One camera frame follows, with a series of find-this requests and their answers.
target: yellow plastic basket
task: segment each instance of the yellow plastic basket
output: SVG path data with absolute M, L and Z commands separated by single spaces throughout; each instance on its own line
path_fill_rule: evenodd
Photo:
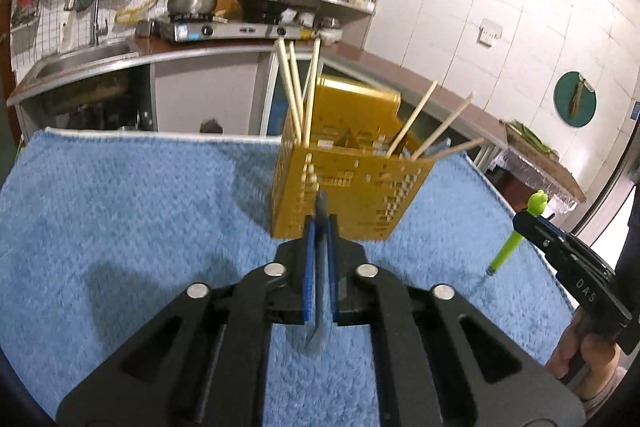
M 395 154 L 389 144 L 401 130 L 400 94 L 379 91 L 335 76 L 316 85 L 309 147 L 294 143 L 289 113 L 271 187 L 271 235 L 302 237 L 306 215 L 314 214 L 318 190 L 337 214 L 340 236 L 384 240 L 427 178 L 434 161 L 409 155 L 420 142 L 407 133 Z

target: round cutting board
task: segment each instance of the round cutting board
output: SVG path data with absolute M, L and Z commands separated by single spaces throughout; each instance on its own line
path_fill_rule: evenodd
M 575 96 L 575 89 L 579 82 L 580 73 L 569 71 L 560 77 L 554 91 L 556 111 L 560 118 L 571 127 L 584 127 L 591 121 L 596 112 L 596 93 L 583 86 L 578 111 L 573 118 L 569 115 Z

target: chopstick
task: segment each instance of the chopstick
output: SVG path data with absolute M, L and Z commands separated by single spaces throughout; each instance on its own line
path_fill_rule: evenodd
M 484 143 L 484 138 L 476 138 L 475 140 L 464 142 L 464 143 L 461 143 L 460 145 L 456 145 L 455 147 L 450 147 L 448 149 L 436 152 L 431 156 L 427 156 L 427 158 L 423 158 L 423 160 L 432 160 L 432 161 L 442 160 L 443 158 L 446 158 L 447 156 L 451 156 L 456 152 L 462 152 L 462 151 L 467 151 L 469 149 L 473 149 L 473 147 L 480 145 L 482 143 Z
M 276 40 L 276 51 L 278 52 L 278 61 L 282 69 L 284 91 L 287 95 L 287 102 L 289 102 L 289 109 L 293 120 L 293 131 L 296 134 L 296 143 L 300 143 L 302 141 L 302 120 L 300 120 L 300 116 L 298 115 L 298 102 L 296 102 L 296 95 L 293 92 L 291 71 L 289 70 L 289 62 L 287 61 L 287 50 L 284 46 L 284 39 Z
M 469 93 L 469 96 L 466 97 L 465 101 L 457 108 L 454 112 L 452 112 L 447 119 L 440 124 L 440 126 L 428 137 L 420 147 L 411 155 L 412 160 L 417 160 L 423 152 L 427 150 L 427 148 L 435 142 L 438 137 L 447 130 L 447 127 L 451 125 L 451 123 L 459 117 L 460 113 L 466 109 L 466 106 L 471 103 L 471 100 L 474 97 L 474 92 Z
M 305 108 L 302 105 L 302 89 L 300 89 L 300 72 L 298 71 L 298 60 L 296 58 L 296 49 L 293 41 L 289 42 L 289 62 L 291 63 L 291 80 L 293 81 L 293 92 L 296 95 L 296 103 L 298 104 L 298 116 L 300 124 L 304 121 L 303 115 Z
M 396 136 L 396 139 L 393 140 L 393 142 L 389 146 L 389 150 L 386 152 L 386 157 L 387 158 L 391 158 L 391 155 L 396 150 L 396 147 L 398 147 L 398 144 L 402 141 L 402 138 L 404 138 L 404 135 L 407 133 L 407 131 L 409 131 L 409 128 L 414 124 L 414 121 L 415 121 L 416 118 L 418 118 L 418 115 L 422 111 L 422 108 L 424 107 L 424 104 L 427 103 L 427 100 L 429 100 L 429 97 L 431 96 L 431 93 L 433 93 L 433 91 L 435 90 L 435 88 L 437 86 L 438 86 L 437 82 L 432 82 L 431 86 L 429 87 L 429 89 L 427 90 L 425 95 L 422 97 L 422 100 L 420 100 L 418 105 L 415 106 L 415 109 L 411 113 L 411 116 L 409 117 L 409 120 L 406 121 L 406 123 L 404 124 L 404 127 L 402 127 L 402 129 L 400 130 L 400 133 L 398 133 L 398 136 Z
M 318 76 L 318 59 L 320 57 L 320 39 L 314 41 L 314 51 L 311 55 L 311 64 L 309 65 L 310 74 L 308 86 L 306 86 L 306 111 L 305 125 L 303 134 L 303 146 L 309 147 L 311 140 L 311 117 L 314 111 L 314 96 L 316 93 L 316 78 Z

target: blue cloth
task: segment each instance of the blue cloth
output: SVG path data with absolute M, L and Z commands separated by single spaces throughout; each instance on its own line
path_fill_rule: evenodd
M 63 396 L 190 282 L 237 282 L 269 262 L 277 145 L 36 134 L 0 192 L 0 346 L 51 415 Z M 511 216 L 462 156 L 439 161 L 371 262 L 446 282 L 539 362 L 571 307 L 524 242 L 481 275 Z M 366 327 L 329 327 L 314 355 L 274 327 L 264 423 L 378 425 Z

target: stainless steel sink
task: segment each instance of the stainless steel sink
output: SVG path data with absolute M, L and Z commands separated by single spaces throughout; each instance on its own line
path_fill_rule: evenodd
M 63 55 L 51 55 L 44 58 L 43 65 L 34 75 L 34 79 L 57 76 L 87 67 L 123 58 L 137 57 L 140 54 L 134 42 L 110 42 L 100 46 L 81 48 Z

